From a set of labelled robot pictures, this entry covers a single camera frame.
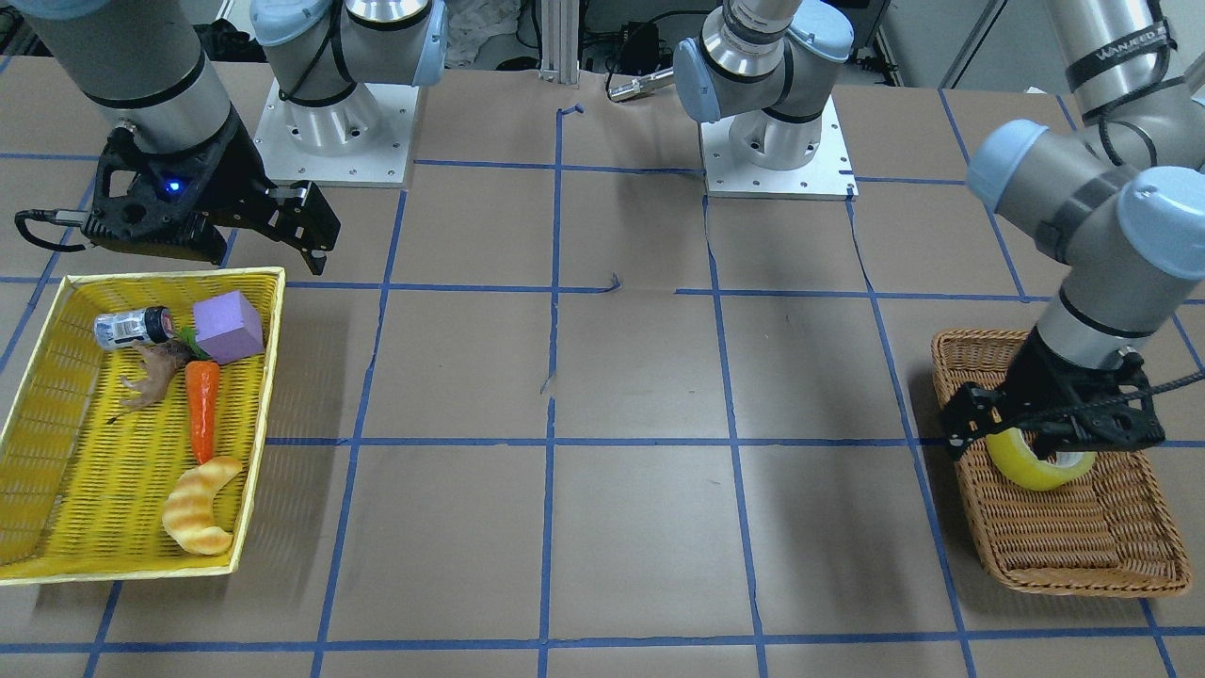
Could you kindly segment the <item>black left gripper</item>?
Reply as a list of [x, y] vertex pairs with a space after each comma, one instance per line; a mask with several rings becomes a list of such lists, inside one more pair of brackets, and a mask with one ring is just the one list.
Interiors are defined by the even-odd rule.
[[1116, 369], [1084, 369], [1056, 355], [1036, 330], [941, 334], [941, 430], [952, 460], [989, 434], [1034, 434], [1031, 449], [1140, 452], [1166, 440], [1140, 353]]

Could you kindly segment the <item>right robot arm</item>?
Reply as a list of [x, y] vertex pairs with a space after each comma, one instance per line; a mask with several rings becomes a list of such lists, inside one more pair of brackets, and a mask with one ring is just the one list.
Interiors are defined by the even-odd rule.
[[[108, 135], [89, 210], [23, 210], [18, 235], [45, 250], [86, 244], [219, 265], [223, 229], [252, 229], [327, 267], [341, 223], [319, 188], [317, 158], [396, 152], [376, 89], [435, 86], [446, 59], [443, 1], [254, 1], [249, 18], [276, 79], [268, 104], [302, 166], [274, 179], [261, 143], [233, 106], [177, 1], [17, 1]], [[30, 222], [76, 228], [83, 244], [35, 236]]]

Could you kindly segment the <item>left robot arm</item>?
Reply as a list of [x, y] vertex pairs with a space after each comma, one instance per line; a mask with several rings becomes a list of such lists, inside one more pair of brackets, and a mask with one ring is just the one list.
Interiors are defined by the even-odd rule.
[[[1050, 1], [1082, 110], [1078, 132], [1009, 120], [970, 159], [966, 185], [1066, 266], [1003, 383], [958, 387], [940, 412], [959, 459], [994, 434], [1031, 435], [1038, 460], [1139, 452], [1165, 438], [1141, 347], [1203, 281], [1203, 104], [1172, 66], [1157, 1]], [[723, 1], [674, 52], [694, 120], [731, 120], [763, 169], [809, 163], [850, 22], [819, 1]]]

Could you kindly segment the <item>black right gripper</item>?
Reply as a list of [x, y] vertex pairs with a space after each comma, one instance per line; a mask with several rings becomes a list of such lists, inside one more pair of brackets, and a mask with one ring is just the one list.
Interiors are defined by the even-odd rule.
[[321, 276], [341, 222], [313, 181], [275, 187], [268, 179], [240, 119], [227, 119], [192, 149], [161, 154], [140, 151], [130, 123], [108, 132], [83, 223], [90, 244], [218, 265], [227, 253], [222, 226], [288, 244]]

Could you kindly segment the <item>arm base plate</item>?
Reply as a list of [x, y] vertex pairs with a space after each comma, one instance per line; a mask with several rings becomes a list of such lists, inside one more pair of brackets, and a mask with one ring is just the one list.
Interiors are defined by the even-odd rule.
[[860, 195], [831, 96], [818, 119], [792, 124], [762, 110], [699, 125], [710, 197], [847, 201]]
[[424, 89], [362, 83], [342, 102], [286, 102], [274, 83], [253, 141], [268, 179], [323, 187], [404, 188]]

